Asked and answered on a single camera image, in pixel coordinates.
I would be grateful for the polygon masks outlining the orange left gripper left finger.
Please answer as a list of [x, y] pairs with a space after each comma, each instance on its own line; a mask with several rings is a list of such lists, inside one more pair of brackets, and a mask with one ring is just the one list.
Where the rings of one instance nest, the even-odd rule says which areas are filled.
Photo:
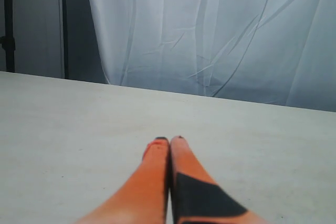
[[157, 137], [120, 189], [76, 223], [166, 223], [169, 164], [170, 143]]

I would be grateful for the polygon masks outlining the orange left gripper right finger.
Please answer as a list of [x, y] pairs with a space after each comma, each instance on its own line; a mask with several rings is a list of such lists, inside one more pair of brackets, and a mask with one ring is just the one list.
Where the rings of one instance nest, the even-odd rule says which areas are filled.
[[259, 223], [214, 181], [181, 136], [171, 140], [174, 223]]

